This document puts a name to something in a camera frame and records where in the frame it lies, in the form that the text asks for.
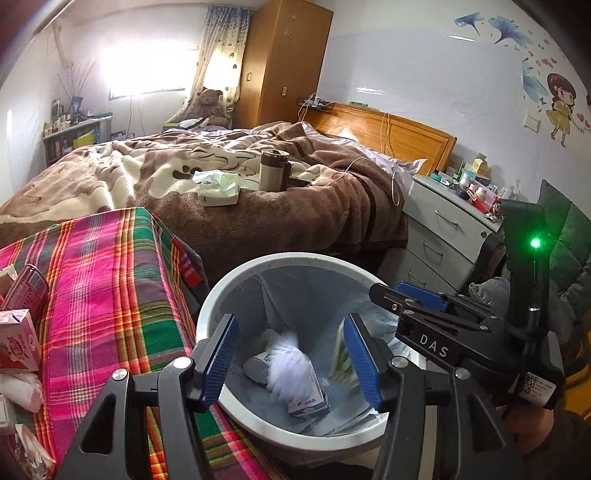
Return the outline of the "person's right hand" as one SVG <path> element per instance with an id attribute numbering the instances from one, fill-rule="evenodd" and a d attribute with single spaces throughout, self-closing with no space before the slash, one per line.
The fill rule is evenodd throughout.
<path id="1" fill-rule="evenodd" d="M 499 406 L 496 411 L 507 431 L 520 440 L 543 441 L 554 426 L 554 412 L 535 405 Z"/>

